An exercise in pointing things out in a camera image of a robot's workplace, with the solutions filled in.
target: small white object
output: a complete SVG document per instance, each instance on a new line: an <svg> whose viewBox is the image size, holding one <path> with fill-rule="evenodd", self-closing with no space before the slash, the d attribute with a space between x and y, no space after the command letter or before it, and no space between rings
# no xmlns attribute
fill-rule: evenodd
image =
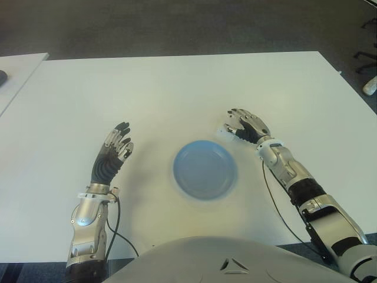
<svg viewBox="0 0 377 283"><path fill-rule="evenodd" d="M363 87L363 92L367 96L371 96L373 93L376 92L376 90L377 90L377 76L375 76L373 79L368 81Z"/></svg>

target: blue plate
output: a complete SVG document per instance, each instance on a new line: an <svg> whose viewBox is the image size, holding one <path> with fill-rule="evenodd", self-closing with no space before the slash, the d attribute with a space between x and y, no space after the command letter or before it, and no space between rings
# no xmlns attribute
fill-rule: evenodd
<svg viewBox="0 0 377 283"><path fill-rule="evenodd" d="M225 194L237 177L237 167L229 152L208 140L184 146L174 160L173 172L182 190L202 200Z"/></svg>

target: white table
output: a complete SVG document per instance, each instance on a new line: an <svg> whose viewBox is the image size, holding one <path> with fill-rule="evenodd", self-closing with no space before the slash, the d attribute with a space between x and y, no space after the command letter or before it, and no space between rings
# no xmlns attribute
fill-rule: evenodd
<svg viewBox="0 0 377 283"><path fill-rule="evenodd" d="M47 53L0 57L0 70L7 73L7 81L0 86L0 116L12 102Z"/></svg>
<svg viewBox="0 0 377 283"><path fill-rule="evenodd" d="M216 134L233 107L259 115L366 233L377 231L377 118L318 52L45 61L0 119L0 262L66 260L76 195L121 121L131 123L135 150L113 181L120 233L141 253L187 236L297 242L253 146ZM226 198L191 200L171 177L176 153L198 139L221 144L237 163ZM288 196L270 173L268 181L308 241ZM117 208L109 210L114 226ZM117 239L111 257L128 256Z"/></svg>
<svg viewBox="0 0 377 283"><path fill-rule="evenodd" d="M365 2L367 2L367 3L371 4L371 5L373 5L374 7L377 6L377 0L366 0Z"/></svg>

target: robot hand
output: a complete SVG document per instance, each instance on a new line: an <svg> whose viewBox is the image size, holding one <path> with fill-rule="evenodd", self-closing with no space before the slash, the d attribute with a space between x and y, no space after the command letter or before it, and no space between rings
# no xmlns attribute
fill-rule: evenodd
<svg viewBox="0 0 377 283"><path fill-rule="evenodd" d="M240 139L250 143L257 143L259 139L270 135L269 128L254 114L243 109L228 111L230 117L235 120L235 127L225 124L225 129L235 134Z"/></svg>
<svg viewBox="0 0 377 283"><path fill-rule="evenodd" d="M94 162L91 183L110 185L125 160L131 155L134 144L123 137L130 132L129 123L122 122L107 136Z"/></svg>

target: black cable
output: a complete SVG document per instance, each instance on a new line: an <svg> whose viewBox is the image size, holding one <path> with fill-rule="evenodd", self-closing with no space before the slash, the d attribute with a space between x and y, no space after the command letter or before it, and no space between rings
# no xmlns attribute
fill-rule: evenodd
<svg viewBox="0 0 377 283"><path fill-rule="evenodd" d="M112 194L112 195L115 197L115 199L117 200L117 203L118 203L118 219L117 219L117 225L116 225L116 227L115 227L115 230L114 230L113 228L110 227L110 224L108 223L108 219L106 219L106 222L107 222L107 226L108 226L108 228L109 228L110 231L111 231L112 233L114 233L114 234L113 234L113 238L111 239L110 245L108 246L108 250L107 250L107 253L106 253L105 261L107 261L108 255L109 255L109 253L110 253L110 249L111 249L111 247L113 246L113 242L114 242L114 239L115 239L115 236L116 236L116 235L118 235L119 237L123 238L123 240L125 240L127 243L129 243L130 246L134 249L135 254L136 254L137 256L139 256L139 253L137 252L135 246L134 246L134 245L133 245L133 244L132 244L132 243L131 243L126 237L124 237L124 236L122 236L120 233L118 233L118 227L119 227L119 222L120 222L120 201L119 201L119 198L116 197L113 193L110 193L110 194Z"/></svg>
<svg viewBox="0 0 377 283"><path fill-rule="evenodd" d="M135 246L126 238L126 237L124 237L123 235L121 235L121 234L119 234L118 232L115 232L111 227L110 227L110 224L108 223L108 219L106 220L106 222L107 222L107 226L108 226L108 228L112 231L112 233L115 233L115 234L117 234L120 238L122 238L123 240L125 240L133 249L134 249L134 251L135 251L135 254L137 255L137 256L139 256L139 253L137 252L137 250L136 250L136 248L135 248Z"/></svg>
<svg viewBox="0 0 377 283"><path fill-rule="evenodd" d="M262 161L262 170L263 170L264 181L266 182L266 186L267 186L267 188L268 188L268 190L269 190L270 197L271 197L271 199L272 199L273 205L275 206L275 209L276 209L276 211L277 211L277 214L279 214L281 220L283 221L283 223L285 224L285 226L287 227L287 229L289 230L289 232L291 232L292 235L295 236L297 240L299 240L302 244L304 244L305 247L307 247L307 248L310 249L312 252L314 252L315 254L317 254L317 255L319 255L319 256L322 257L322 255L321 255L318 251L312 249L309 245L307 245L304 241L302 241L302 240L301 240L301 239L300 239L300 238L299 238L299 237L298 237L298 236L297 236L297 235L296 235L296 234L295 234L295 233L289 228L288 224L285 222L283 216L280 214L280 211L279 211L279 209L277 208L277 205L276 205L276 202L275 202L275 200L274 200L274 198L273 198L273 196L272 196L272 193L271 193L271 190L270 190L269 184L267 183L266 172L264 171L264 161Z"/></svg>
<svg viewBox="0 0 377 283"><path fill-rule="evenodd" d="M113 247L113 243L114 243L114 240L115 240L115 236L117 235L117 232L118 232L119 221L120 221L120 201L119 201L119 198L111 192L110 192L110 194L112 194L115 197L115 199L118 203L118 219L117 219L117 225L115 226L115 231L114 231L113 237L111 238L111 242L110 242L108 249L107 249L107 253L106 253L106 256L105 256L105 262L107 262L108 255L110 254L110 250Z"/></svg>

